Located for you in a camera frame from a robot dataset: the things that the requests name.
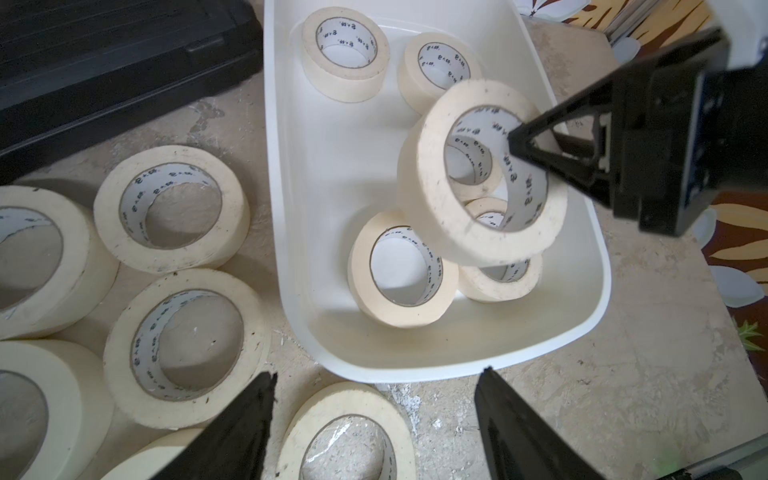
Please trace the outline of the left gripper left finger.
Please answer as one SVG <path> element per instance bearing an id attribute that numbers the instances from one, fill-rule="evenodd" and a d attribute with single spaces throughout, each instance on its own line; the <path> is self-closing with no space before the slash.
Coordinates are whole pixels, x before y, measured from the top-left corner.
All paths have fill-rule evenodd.
<path id="1" fill-rule="evenodd" d="M 259 479 L 270 437 L 277 376 L 254 380 L 174 460 L 154 477 Z"/>

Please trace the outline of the white plastic storage tray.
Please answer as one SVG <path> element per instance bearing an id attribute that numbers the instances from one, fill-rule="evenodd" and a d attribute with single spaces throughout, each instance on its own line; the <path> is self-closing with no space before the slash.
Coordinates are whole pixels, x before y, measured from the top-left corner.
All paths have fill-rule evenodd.
<path id="1" fill-rule="evenodd" d="M 417 115 L 389 70 L 372 99 L 344 104 L 312 86 L 301 30 L 318 1 L 264 5 L 265 102 L 280 295 L 300 344 L 331 372 L 363 383 L 474 375 L 559 349 L 591 331 L 611 293 L 608 252 L 592 203 L 571 192 L 564 227 L 522 299 L 457 297 L 445 315 L 401 330 L 362 313 L 347 285 L 352 243 L 395 207 L 397 157 Z"/>

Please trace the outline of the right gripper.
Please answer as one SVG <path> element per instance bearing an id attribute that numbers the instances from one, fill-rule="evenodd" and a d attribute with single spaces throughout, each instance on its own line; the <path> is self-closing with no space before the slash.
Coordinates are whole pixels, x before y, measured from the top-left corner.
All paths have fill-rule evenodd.
<path id="1" fill-rule="evenodd" d="M 618 74 L 624 113 L 619 191 L 637 200 L 645 233 L 681 236 L 720 192 L 767 190 L 767 54 L 747 67 L 728 64 L 719 29 L 676 41 Z M 591 160 L 608 154 L 612 90 L 585 90 L 508 136 L 510 153 L 599 204 L 611 204 L 610 175 Z M 562 133 L 591 119 L 587 139 Z"/>

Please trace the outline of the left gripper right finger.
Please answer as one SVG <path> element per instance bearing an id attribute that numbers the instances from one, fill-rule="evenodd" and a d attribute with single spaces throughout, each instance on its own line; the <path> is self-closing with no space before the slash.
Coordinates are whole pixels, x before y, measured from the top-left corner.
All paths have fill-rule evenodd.
<path id="1" fill-rule="evenodd" d="M 602 477 L 493 368 L 479 376 L 474 402 L 493 479 Z"/>

